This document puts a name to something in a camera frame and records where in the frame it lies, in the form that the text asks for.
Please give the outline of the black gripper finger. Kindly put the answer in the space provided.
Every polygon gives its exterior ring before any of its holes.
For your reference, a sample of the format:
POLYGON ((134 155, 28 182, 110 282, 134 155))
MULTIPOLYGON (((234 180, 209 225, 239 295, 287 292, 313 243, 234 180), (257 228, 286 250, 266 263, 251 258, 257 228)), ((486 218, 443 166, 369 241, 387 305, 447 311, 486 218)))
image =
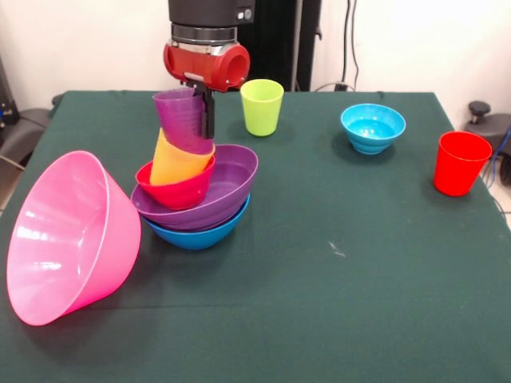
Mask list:
POLYGON ((202 112, 202 137, 213 139, 215 135, 215 100, 213 91, 204 83, 197 82, 194 85, 195 95, 201 96, 204 108, 202 112))

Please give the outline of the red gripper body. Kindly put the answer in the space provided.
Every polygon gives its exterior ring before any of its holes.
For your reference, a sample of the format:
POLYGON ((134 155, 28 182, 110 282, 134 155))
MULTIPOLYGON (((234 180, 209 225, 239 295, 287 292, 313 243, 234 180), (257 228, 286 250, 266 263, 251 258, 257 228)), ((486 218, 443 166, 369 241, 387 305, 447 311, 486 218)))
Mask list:
POLYGON ((237 41, 198 45, 170 40, 163 58, 165 68, 177 80, 195 81, 218 92, 239 88, 251 64, 248 51, 237 41))

